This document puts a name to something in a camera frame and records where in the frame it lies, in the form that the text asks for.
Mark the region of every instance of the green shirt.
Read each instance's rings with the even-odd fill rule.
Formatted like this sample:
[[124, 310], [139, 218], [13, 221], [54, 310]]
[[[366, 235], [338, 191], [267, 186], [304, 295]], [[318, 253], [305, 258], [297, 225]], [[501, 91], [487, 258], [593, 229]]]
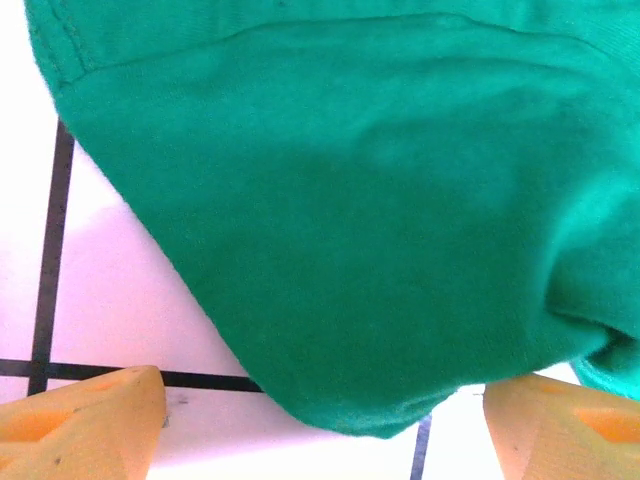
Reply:
[[299, 420], [390, 437], [561, 361], [640, 400], [640, 1], [26, 5], [61, 118]]

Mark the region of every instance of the fabric seam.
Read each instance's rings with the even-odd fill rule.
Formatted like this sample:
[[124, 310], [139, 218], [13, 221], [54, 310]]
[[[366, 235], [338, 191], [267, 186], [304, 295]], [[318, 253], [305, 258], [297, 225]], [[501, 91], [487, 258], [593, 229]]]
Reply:
[[[65, 2], [66, 0], [58, 0], [60, 3]], [[510, 28], [504, 25], [496, 25], [496, 24], [491, 24], [491, 23], [486, 23], [486, 22], [481, 22], [478, 20], [475, 20], [467, 15], [463, 15], [463, 14], [454, 14], [454, 13], [447, 13], [447, 12], [430, 12], [430, 13], [420, 13], [420, 14], [411, 14], [411, 15], [398, 15], [395, 17], [386, 17], [386, 18], [394, 18], [394, 19], [398, 19], [398, 18], [414, 18], [414, 17], [432, 17], [432, 16], [440, 16], [440, 15], [446, 15], [446, 16], [451, 16], [451, 17], [459, 17], [459, 18], [463, 18], [467, 21], [469, 21], [472, 24], [478, 25], [478, 26], [483, 26], [483, 27], [490, 27], [490, 28], [496, 28], [496, 29], [500, 29], [500, 30], [505, 30], [511, 33], [515, 33], [518, 35], [530, 35], [530, 36], [541, 36], [541, 37], [550, 37], [550, 38], [559, 38], [559, 39], [565, 39], [565, 40], [573, 40], [575, 42], [579, 42], [587, 47], [589, 47], [591, 50], [593, 50], [594, 52], [597, 52], [600, 55], [603, 55], [608, 61], [617, 64], [618, 66], [622, 67], [627, 73], [631, 74], [634, 78], [636, 79], [640, 79], [640, 75], [636, 74], [635, 72], [633, 72], [633, 70], [631, 70], [627, 65], [625, 65], [624, 62], [622, 62], [621, 60], [617, 59], [615, 56], [613, 56], [612, 54], [602, 50], [601, 48], [595, 46], [594, 44], [592, 44], [591, 42], [588, 42], [587, 40], [584, 40], [582, 38], [579, 37], [574, 37], [571, 35], [566, 35], [566, 34], [560, 34], [560, 33], [540, 33], [540, 32], [531, 32], [531, 31], [524, 31], [524, 30], [516, 30], [514, 28]], [[72, 82], [66, 83], [64, 85], [64, 87], [70, 87], [72, 86], [74, 83], [82, 80], [84, 77], [89, 76], [93, 73], [99, 73], [101, 71], [104, 70], [110, 70], [112, 68], [126, 68], [128, 66], [133, 66], [133, 65], [139, 65], [139, 64], [144, 64], [146, 62], [149, 61], [159, 61], [162, 59], [168, 59], [171, 57], [175, 57], [178, 55], [184, 55], [184, 54], [188, 54], [188, 53], [193, 53], [193, 52], [198, 52], [201, 50], [205, 50], [208, 48], [211, 48], [212, 46], [216, 45], [216, 44], [220, 44], [220, 43], [224, 43], [227, 40], [230, 40], [234, 37], [237, 37], [239, 35], [244, 35], [247, 34], [249, 32], [254, 32], [254, 31], [259, 31], [261, 29], [264, 28], [269, 28], [269, 27], [273, 27], [276, 25], [296, 25], [296, 24], [303, 24], [303, 23], [331, 23], [331, 24], [339, 24], [339, 23], [344, 23], [344, 22], [352, 22], [352, 21], [368, 21], [368, 20], [374, 20], [374, 19], [378, 19], [379, 17], [369, 17], [369, 18], [361, 18], [361, 19], [342, 19], [342, 20], [326, 20], [326, 21], [313, 21], [313, 20], [309, 20], [309, 21], [295, 21], [295, 22], [273, 22], [273, 23], [266, 23], [266, 24], [262, 24], [262, 25], [257, 25], [254, 27], [250, 27], [250, 28], [246, 28], [244, 30], [241, 30], [239, 32], [236, 32], [232, 35], [229, 35], [227, 37], [218, 39], [218, 40], [214, 40], [211, 42], [206, 42], [206, 43], [202, 43], [202, 44], [198, 44], [198, 45], [194, 45], [191, 47], [187, 47], [187, 48], [183, 48], [180, 50], [175, 50], [175, 51], [171, 51], [171, 52], [164, 52], [164, 53], [160, 53], [157, 55], [149, 55], [149, 56], [145, 56], [145, 57], [141, 57], [141, 58], [136, 58], [133, 60], [129, 60], [129, 61], [124, 61], [124, 62], [116, 62], [110, 65], [105, 65], [105, 66], [95, 66], [95, 62], [93, 61], [92, 58], [87, 58], [87, 60], [91, 63], [91, 68], [87, 69], [86, 68], [86, 62], [84, 61], [84, 59], [80, 56], [80, 50], [78, 48], [77, 42], [79, 41], [79, 38], [77, 38], [77, 36], [74, 36], [69, 29], [64, 25], [64, 22], [62, 22], [62, 20], [56, 16], [56, 18], [61, 22], [61, 24], [63, 25], [63, 28], [65, 28], [65, 31], [67, 32], [67, 34], [70, 36], [70, 38], [73, 41], [73, 45], [76, 49], [76, 53], [79, 56], [79, 59], [82, 63], [82, 66], [85, 70], [85, 73], [74, 79]]]

